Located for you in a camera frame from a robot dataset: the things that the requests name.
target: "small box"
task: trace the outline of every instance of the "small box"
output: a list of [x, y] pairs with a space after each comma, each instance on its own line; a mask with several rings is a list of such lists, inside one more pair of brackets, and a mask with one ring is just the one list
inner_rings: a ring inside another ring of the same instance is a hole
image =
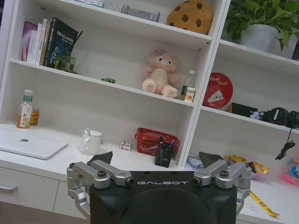
[[185, 91], [185, 101], [193, 103], [196, 89], [192, 87], [187, 87]]
[[123, 142], [121, 142], [120, 150], [130, 152], [131, 151], [131, 141], [124, 140]]
[[257, 112], [257, 109], [250, 106], [232, 103], [226, 111], [250, 118], [254, 112]]

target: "pink teddy bear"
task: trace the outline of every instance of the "pink teddy bear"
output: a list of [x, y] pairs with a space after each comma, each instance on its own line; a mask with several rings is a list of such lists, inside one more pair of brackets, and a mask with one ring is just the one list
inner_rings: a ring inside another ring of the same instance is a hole
[[165, 50], [156, 49], [148, 57], [148, 62], [148, 66], [142, 69], [142, 74], [147, 77], [142, 89], [175, 98], [178, 90], [171, 84], [180, 82], [180, 76], [176, 74], [178, 59], [166, 54]]

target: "black cable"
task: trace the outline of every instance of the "black cable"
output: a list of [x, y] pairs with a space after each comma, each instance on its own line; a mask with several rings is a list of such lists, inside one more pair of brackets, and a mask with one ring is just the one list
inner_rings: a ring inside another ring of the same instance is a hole
[[275, 160], [282, 160], [286, 156], [286, 151], [289, 150], [290, 148], [293, 148], [296, 144], [294, 141], [289, 141], [290, 136], [291, 136], [292, 128], [289, 133], [288, 140], [285, 143], [284, 148], [280, 151], [279, 155], [275, 158]]

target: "stuffed animal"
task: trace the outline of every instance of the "stuffed animal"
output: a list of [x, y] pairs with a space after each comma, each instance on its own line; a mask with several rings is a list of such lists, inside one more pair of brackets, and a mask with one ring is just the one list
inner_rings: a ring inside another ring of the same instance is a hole
[[142, 69], [142, 74], [147, 78], [142, 89], [147, 92], [175, 98], [178, 90], [171, 86], [180, 82], [176, 74], [178, 59], [165, 53], [165, 50], [156, 49], [148, 57], [148, 66]]
[[190, 0], [178, 5], [168, 16], [167, 24], [207, 34], [212, 23], [212, 9], [204, 0]]

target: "headphones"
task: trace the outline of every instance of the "headphones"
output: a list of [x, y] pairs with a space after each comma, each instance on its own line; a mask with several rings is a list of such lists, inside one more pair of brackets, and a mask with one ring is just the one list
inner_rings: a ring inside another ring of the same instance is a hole
[[263, 121], [270, 122], [276, 125], [285, 125], [286, 127], [289, 127], [291, 129], [288, 140], [286, 141], [283, 149], [280, 151], [275, 160], [281, 160], [285, 158], [286, 151], [290, 148], [293, 148], [296, 145], [294, 141], [289, 140], [292, 129], [299, 127], [299, 112], [288, 112], [286, 109], [282, 107], [277, 107], [268, 112], [260, 112], [260, 116], [262, 117]]
[[285, 125], [289, 128], [299, 127], [299, 112], [288, 112], [282, 107], [277, 107], [268, 112], [260, 112], [262, 120], [276, 125]]

